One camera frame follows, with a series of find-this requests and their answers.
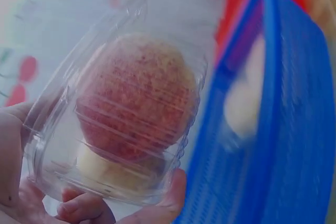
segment blue mesh basket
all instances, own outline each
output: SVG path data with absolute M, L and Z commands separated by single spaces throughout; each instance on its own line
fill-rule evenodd
M 266 37 L 252 145 L 228 152 L 220 124 L 236 70 Z M 331 67 L 323 33 L 292 0 L 247 0 L 212 82 L 175 223 L 324 223 L 335 158 Z

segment clear plastic container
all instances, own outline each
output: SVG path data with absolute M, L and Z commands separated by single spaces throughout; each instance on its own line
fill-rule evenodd
M 147 11 L 146 0 L 131 0 L 123 12 L 104 15 L 30 111 L 29 172 L 52 198 L 75 187 L 146 205 L 169 188 L 207 62 L 188 38 L 153 26 Z

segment finger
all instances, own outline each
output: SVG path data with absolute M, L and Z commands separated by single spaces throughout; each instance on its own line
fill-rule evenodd
M 24 202 L 42 202 L 45 194 L 38 189 L 35 184 L 35 179 L 31 176 L 24 177 L 20 181 L 19 197 Z
M 41 113 L 49 115 L 59 98 L 64 92 L 64 88 L 55 90 L 53 93 L 40 97 L 37 102 L 23 102 L 13 106 L 1 108 L 1 111 L 11 114 L 25 122 L 29 115 L 30 122 L 26 122 L 34 125 L 35 121 L 40 117 Z
M 62 201 L 63 202 L 68 202 L 68 201 L 70 201 L 72 199 L 75 199 L 76 197 L 78 197 L 79 195 L 82 195 L 82 194 L 84 194 L 84 193 L 81 192 L 81 191 L 67 188 L 62 193 Z
M 92 224 L 113 224 L 116 219 L 104 200 L 92 194 L 82 194 L 57 208 L 58 218 L 69 223 L 91 220 Z
M 171 189 L 162 202 L 156 206 L 142 208 L 140 211 L 123 218 L 117 224 L 170 224 L 182 211 L 185 200 L 186 175 L 177 169 L 173 176 Z

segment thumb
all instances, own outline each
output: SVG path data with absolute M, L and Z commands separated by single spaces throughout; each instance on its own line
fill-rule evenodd
M 170 224 L 182 211 L 185 200 L 186 175 L 177 169 L 170 191 L 156 206 L 144 207 L 140 211 L 123 218 L 117 224 Z

